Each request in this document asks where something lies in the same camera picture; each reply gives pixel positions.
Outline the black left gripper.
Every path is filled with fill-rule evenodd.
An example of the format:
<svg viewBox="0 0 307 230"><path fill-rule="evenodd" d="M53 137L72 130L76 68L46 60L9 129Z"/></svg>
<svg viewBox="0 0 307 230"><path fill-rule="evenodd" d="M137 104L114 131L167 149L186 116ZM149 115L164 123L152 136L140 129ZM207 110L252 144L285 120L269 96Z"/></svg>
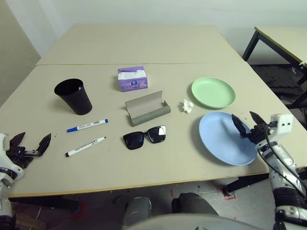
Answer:
<svg viewBox="0 0 307 230"><path fill-rule="evenodd" d="M17 166L27 168L34 157L39 157L44 154L50 145L51 133L46 135L39 143L37 150L27 151L25 147L19 147L25 136L25 132L17 134L10 140L10 149L6 151L6 155Z"/></svg>

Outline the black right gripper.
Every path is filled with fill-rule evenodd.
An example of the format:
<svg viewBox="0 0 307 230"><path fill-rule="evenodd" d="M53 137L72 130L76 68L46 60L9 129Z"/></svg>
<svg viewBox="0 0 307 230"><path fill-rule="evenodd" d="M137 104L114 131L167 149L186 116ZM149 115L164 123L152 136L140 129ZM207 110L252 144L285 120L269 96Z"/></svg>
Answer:
<svg viewBox="0 0 307 230"><path fill-rule="evenodd" d="M265 124L265 121L257 113L252 111L250 111L249 113L253 121L256 123L254 128L251 129L249 133L246 131L245 127L243 126L242 121L234 114L231 115L232 121L242 138L248 138L250 142L258 144L263 140L265 140L266 137L270 135L268 125Z"/></svg>

